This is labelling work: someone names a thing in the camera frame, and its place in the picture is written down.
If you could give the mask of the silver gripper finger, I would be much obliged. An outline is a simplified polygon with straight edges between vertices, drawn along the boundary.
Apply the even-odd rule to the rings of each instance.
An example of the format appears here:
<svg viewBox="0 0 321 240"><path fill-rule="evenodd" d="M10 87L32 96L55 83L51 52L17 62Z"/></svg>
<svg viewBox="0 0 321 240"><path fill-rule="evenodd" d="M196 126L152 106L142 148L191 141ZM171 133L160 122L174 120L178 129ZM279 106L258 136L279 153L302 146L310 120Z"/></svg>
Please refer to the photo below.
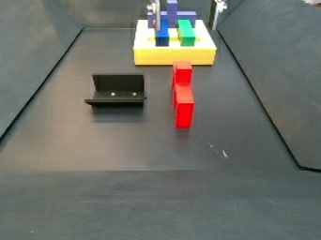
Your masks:
<svg viewBox="0 0 321 240"><path fill-rule="evenodd" d="M154 29L156 31L160 30L160 1L159 0L150 0L147 4L147 11L152 13L155 20L154 20Z"/></svg>
<svg viewBox="0 0 321 240"><path fill-rule="evenodd" d="M211 29L216 28L219 14L227 9L227 3L224 0L212 0L214 11L212 11L212 21Z"/></svg>

